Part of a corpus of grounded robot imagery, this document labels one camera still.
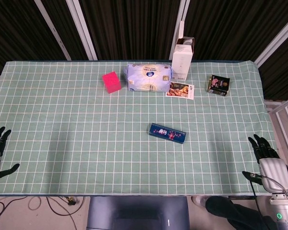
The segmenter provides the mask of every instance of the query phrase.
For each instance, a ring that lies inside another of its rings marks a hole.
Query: package
[[[168,92],[172,69],[161,64],[128,64],[127,81],[130,91]]]
[[[208,82],[208,92],[226,96],[229,90],[230,78],[224,78],[216,75],[211,75]]]
[[[180,22],[172,58],[173,80],[186,80],[194,53],[194,37],[183,36],[184,21]]]

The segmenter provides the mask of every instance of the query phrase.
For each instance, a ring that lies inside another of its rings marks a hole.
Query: tissue package
[[[127,81],[130,91],[168,92],[172,69],[162,64],[128,64]]]

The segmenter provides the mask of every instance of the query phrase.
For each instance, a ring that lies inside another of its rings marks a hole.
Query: green tablecloth
[[[241,171],[258,172],[247,137],[274,140],[258,69],[192,63],[194,100],[130,92],[127,62],[8,62],[0,80],[0,127],[11,129],[0,194],[249,194]],[[101,76],[116,71],[108,94]],[[226,97],[206,92],[210,74],[230,78]],[[148,135],[150,123],[187,132],[184,144]]]

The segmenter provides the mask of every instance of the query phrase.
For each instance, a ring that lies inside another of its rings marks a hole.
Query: white box
[[[180,22],[178,33],[176,35],[177,41],[173,53],[172,69],[173,80],[186,80],[194,53],[194,37],[183,36],[184,21]],[[184,45],[183,43],[192,42],[191,45]]]

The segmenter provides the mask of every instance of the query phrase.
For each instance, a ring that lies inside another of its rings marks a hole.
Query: person's leg
[[[228,222],[238,230],[259,230],[267,229],[260,218],[258,211],[241,205],[233,204],[231,200],[222,196],[202,197],[193,200],[204,207],[215,216],[227,218]],[[276,224],[271,217],[265,216],[265,222],[271,230],[276,230]]]

